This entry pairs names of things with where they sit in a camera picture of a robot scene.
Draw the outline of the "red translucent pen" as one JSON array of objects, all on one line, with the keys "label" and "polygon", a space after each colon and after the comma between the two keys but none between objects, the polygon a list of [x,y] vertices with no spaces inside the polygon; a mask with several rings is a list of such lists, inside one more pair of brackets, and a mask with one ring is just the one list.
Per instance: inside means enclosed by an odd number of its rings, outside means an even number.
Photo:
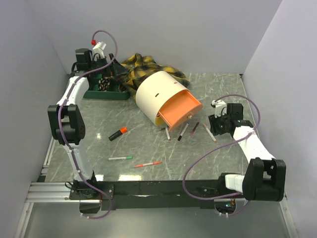
[{"label": "red translucent pen", "polygon": [[199,126],[199,124],[200,124],[200,121],[198,121],[198,122],[195,124],[194,128],[192,129],[192,131],[191,131],[191,133],[190,133],[190,136],[192,136],[192,135],[194,134],[194,132],[196,131],[196,129],[197,129],[197,127]]}]

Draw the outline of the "round cream drawer organizer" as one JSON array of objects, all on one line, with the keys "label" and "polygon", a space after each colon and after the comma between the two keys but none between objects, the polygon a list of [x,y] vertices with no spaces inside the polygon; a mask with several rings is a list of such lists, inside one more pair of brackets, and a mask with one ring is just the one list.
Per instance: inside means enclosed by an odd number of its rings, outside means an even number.
[{"label": "round cream drawer organizer", "polygon": [[147,77],[135,96],[139,109],[155,126],[173,131],[198,113],[203,105],[180,82],[165,71]]}]

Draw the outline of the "black orange highlighter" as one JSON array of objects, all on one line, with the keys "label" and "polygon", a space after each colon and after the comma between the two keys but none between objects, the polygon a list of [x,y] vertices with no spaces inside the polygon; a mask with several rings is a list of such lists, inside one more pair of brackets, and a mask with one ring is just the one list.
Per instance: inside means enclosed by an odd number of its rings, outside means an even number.
[{"label": "black orange highlighter", "polygon": [[115,133],[113,133],[108,138],[109,138],[110,141],[113,141],[113,140],[115,140],[116,138],[118,138],[119,136],[123,135],[126,132],[127,132],[127,128],[123,127],[121,129],[119,129],[118,131],[116,131]]}]

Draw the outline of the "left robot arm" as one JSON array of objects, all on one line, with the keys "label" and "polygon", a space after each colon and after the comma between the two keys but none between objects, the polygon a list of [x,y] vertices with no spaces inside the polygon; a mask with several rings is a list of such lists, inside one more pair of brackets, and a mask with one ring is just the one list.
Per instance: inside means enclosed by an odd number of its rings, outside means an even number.
[{"label": "left robot arm", "polygon": [[66,91],[62,98],[48,107],[48,117],[53,138],[63,146],[71,162],[74,179],[70,187],[71,199],[95,199],[102,196],[95,173],[83,148],[86,126],[80,113],[84,95],[97,85],[97,80],[112,79],[125,68],[116,60],[116,55],[80,48],[75,51]]}]

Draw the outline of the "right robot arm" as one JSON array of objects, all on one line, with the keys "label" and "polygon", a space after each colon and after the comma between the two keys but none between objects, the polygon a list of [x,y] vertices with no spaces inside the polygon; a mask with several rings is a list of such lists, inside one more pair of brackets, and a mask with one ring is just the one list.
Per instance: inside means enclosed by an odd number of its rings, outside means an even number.
[{"label": "right robot arm", "polygon": [[284,195],[286,164],[277,160],[264,147],[256,135],[254,126],[244,119],[243,105],[213,101],[215,109],[209,116],[211,133],[229,133],[239,144],[248,161],[244,175],[222,173],[218,178],[217,191],[221,197],[229,197],[234,191],[247,200],[281,201]]}]

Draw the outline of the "yellow plaid cloth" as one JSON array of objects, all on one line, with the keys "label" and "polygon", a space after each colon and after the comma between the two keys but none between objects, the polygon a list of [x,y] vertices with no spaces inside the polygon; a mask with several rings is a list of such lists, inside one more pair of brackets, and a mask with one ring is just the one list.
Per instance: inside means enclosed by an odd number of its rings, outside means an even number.
[{"label": "yellow plaid cloth", "polygon": [[145,79],[156,72],[165,71],[183,86],[190,85],[185,74],[171,66],[164,66],[156,63],[152,56],[142,56],[139,53],[126,59],[121,65],[127,72],[116,76],[116,81],[123,85],[132,97],[135,97],[139,86]]}]

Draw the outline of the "black floral rolled tie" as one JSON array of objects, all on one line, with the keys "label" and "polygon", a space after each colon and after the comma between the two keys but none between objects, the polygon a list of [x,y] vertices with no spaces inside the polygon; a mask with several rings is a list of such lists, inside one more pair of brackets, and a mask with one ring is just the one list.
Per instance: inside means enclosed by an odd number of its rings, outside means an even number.
[{"label": "black floral rolled tie", "polygon": [[111,79],[108,77],[102,77],[98,82],[98,90],[99,91],[107,91],[110,86]]}]

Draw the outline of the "green compartment tray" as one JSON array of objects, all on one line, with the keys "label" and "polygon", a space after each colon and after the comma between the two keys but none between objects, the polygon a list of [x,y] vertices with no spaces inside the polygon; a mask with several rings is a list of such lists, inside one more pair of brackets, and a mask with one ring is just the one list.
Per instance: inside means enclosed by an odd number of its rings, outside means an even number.
[{"label": "green compartment tray", "polygon": [[119,101],[129,99],[129,92],[117,81],[119,76],[127,72],[123,65],[114,61],[103,71],[90,75],[88,77],[89,89],[84,94],[84,98]]}]

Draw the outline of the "black white marker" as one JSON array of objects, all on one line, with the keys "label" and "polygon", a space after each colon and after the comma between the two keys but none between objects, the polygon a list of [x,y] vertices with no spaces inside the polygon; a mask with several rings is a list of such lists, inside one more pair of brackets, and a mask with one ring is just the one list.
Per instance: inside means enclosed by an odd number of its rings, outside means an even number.
[{"label": "black white marker", "polygon": [[183,135],[184,135],[184,133],[185,133],[186,129],[188,128],[188,125],[189,125],[189,123],[188,123],[188,122],[184,125],[184,127],[183,127],[182,131],[180,132],[180,134],[179,134],[179,136],[178,136],[178,138],[177,138],[177,140],[178,140],[178,141],[180,141],[180,140],[181,140],[181,138],[183,137]]}]

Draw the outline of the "white pen pink ends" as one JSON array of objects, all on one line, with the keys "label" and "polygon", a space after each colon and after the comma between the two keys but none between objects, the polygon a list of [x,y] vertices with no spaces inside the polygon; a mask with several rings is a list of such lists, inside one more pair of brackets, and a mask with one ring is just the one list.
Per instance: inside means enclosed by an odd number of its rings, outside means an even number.
[{"label": "white pen pink ends", "polygon": [[169,131],[168,131],[168,127],[165,127],[165,133],[166,133],[168,141],[171,141],[171,137],[170,137],[170,134],[169,134]]}]

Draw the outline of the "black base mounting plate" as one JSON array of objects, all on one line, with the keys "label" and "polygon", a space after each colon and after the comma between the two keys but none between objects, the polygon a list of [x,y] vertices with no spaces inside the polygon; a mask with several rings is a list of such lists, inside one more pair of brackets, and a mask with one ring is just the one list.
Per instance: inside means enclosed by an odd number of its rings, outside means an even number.
[{"label": "black base mounting plate", "polygon": [[69,199],[80,202],[80,212],[96,214],[99,211],[145,208],[213,209],[220,198],[241,195],[219,188],[218,181],[188,180],[184,191],[180,180],[161,181],[97,181],[96,189],[82,181],[65,182],[70,189]]}]

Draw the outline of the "orange pencil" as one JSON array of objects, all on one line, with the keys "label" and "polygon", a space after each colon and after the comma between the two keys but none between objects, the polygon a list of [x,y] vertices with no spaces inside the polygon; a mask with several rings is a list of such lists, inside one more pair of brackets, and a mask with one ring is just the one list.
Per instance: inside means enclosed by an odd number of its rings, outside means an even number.
[{"label": "orange pencil", "polygon": [[141,168],[141,167],[153,166],[153,165],[157,165],[157,164],[161,164],[161,163],[162,163],[162,161],[156,161],[156,162],[150,162],[150,163],[135,165],[133,167],[134,168]]}]

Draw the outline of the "green capped white pen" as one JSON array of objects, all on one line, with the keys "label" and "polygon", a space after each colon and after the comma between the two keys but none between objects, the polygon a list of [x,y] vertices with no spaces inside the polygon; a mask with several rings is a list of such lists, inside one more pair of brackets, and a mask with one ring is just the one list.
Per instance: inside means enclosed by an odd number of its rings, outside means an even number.
[{"label": "green capped white pen", "polygon": [[108,158],[109,161],[132,160],[132,156]]}]

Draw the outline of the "aluminium rail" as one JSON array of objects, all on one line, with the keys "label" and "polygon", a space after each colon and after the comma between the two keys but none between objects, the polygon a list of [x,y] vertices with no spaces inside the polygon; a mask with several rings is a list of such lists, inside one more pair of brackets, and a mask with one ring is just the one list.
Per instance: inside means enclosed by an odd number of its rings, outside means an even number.
[{"label": "aluminium rail", "polygon": [[69,199],[70,189],[65,187],[65,182],[33,182],[30,185],[27,198],[28,202],[66,202]]}]

